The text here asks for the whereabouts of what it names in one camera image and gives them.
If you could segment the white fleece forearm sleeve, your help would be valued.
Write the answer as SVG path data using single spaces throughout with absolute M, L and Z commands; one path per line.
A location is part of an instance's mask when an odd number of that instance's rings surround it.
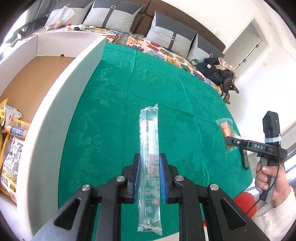
M 295 193 L 290 187 L 290 193 L 282 204 L 275 206 L 273 202 L 269 202 L 251 219 L 269 240 L 282 240 L 292 227 L 295 216 Z

